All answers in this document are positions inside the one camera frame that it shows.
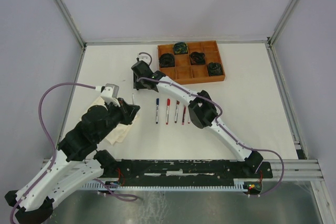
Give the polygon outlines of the white marker blue end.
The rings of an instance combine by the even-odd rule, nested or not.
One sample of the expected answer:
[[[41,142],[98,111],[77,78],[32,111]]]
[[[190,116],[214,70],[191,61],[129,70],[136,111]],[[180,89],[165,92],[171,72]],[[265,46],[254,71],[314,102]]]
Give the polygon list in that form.
[[[155,123],[156,124],[159,123],[159,104],[156,104],[156,108],[155,108]]]

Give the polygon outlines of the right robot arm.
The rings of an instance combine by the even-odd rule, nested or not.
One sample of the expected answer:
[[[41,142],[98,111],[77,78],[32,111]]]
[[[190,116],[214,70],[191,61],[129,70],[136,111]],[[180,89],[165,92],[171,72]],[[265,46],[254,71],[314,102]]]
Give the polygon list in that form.
[[[242,161],[241,172],[246,177],[254,177],[260,171],[264,160],[255,149],[247,146],[229,130],[220,116],[223,110],[206,91],[190,90],[160,71],[153,72],[144,61],[138,61],[131,67],[137,78],[148,90],[165,93],[180,101],[188,108],[191,122],[199,129],[211,131],[236,157]]]

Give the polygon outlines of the white marker red end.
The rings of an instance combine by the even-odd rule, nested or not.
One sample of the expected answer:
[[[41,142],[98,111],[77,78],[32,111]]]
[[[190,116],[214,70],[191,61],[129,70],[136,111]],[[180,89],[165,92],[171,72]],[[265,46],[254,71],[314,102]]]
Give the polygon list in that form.
[[[169,124],[169,113],[170,113],[170,106],[167,105],[167,106],[166,106],[166,117],[165,117],[165,124],[166,124],[166,125]]]

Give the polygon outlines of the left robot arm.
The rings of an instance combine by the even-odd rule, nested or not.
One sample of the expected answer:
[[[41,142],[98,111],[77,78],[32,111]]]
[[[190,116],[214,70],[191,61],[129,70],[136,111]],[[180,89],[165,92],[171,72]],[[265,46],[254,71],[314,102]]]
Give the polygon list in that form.
[[[35,178],[5,195],[13,207],[11,223],[43,223],[58,203],[87,181],[115,173],[116,160],[108,151],[98,151],[98,144],[119,124],[132,124],[140,110],[123,98],[117,102],[91,106]]]

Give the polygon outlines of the white pen brown end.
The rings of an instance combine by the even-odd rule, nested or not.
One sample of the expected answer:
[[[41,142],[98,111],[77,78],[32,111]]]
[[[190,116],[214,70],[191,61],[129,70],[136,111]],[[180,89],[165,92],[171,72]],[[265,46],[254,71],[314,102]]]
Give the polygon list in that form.
[[[177,123],[177,121],[178,121],[178,111],[179,111],[179,106],[180,106],[180,105],[176,105],[176,107],[175,107],[174,123]]]

